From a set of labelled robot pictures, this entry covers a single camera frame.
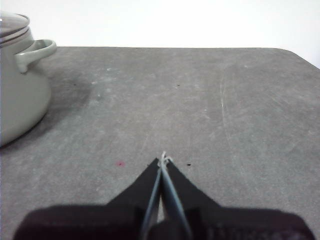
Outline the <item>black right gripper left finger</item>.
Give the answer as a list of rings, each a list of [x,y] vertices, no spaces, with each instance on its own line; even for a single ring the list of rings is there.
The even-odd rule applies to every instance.
[[[107,204],[53,205],[28,213],[15,240],[137,240],[154,185],[158,159]]]

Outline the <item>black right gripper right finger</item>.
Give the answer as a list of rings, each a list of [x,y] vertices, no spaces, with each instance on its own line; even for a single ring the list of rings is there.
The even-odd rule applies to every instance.
[[[310,240],[312,232],[298,215],[277,209],[226,207],[207,196],[174,165],[159,161],[165,215],[190,240]]]

